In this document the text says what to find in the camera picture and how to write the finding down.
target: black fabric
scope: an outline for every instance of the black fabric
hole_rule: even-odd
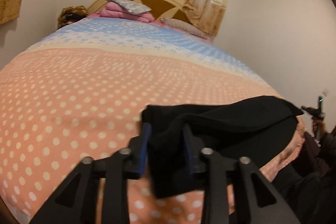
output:
[[[142,122],[152,124],[148,161],[154,193],[158,198],[202,187],[185,168],[182,128],[187,123],[206,147],[222,156],[250,157],[264,166],[290,142],[302,111],[291,103],[261,96],[231,105],[148,105]]]
[[[296,172],[305,177],[313,172],[319,172],[320,175],[325,175],[330,167],[324,159],[318,157],[321,148],[315,142],[309,133],[304,134],[305,142],[302,146],[299,156],[292,162]]]
[[[325,134],[320,143],[319,157],[332,166],[324,176],[314,172],[302,178],[288,165],[272,182],[302,224],[336,223],[336,139]]]

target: pink polka dot bedsheet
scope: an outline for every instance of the pink polka dot bedsheet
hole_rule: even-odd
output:
[[[279,96],[243,63],[196,37],[122,19],[81,20],[0,72],[0,195],[28,223],[80,159],[125,147],[146,105],[220,105],[260,95]],[[286,149],[261,168],[268,180],[298,156],[304,130],[300,121]],[[201,191],[156,200],[144,177],[129,181],[128,196],[133,224],[201,218]],[[233,209],[231,189],[229,200]]]

